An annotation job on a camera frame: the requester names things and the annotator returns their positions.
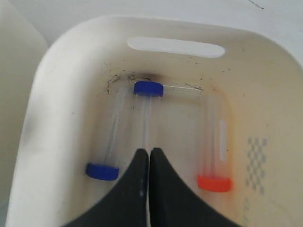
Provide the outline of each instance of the handle cutout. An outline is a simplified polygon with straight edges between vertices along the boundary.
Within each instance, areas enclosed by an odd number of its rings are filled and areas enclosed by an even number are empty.
[[[138,36],[129,38],[127,44],[139,51],[186,54],[204,58],[219,58],[225,54],[225,49],[218,45],[177,39]]]

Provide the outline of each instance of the orange cap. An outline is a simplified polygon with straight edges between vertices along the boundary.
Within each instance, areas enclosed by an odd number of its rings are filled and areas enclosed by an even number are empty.
[[[211,192],[228,192],[232,189],[232,181],[230,178],[216,178],[199,175],[197,181],[199,188]]]

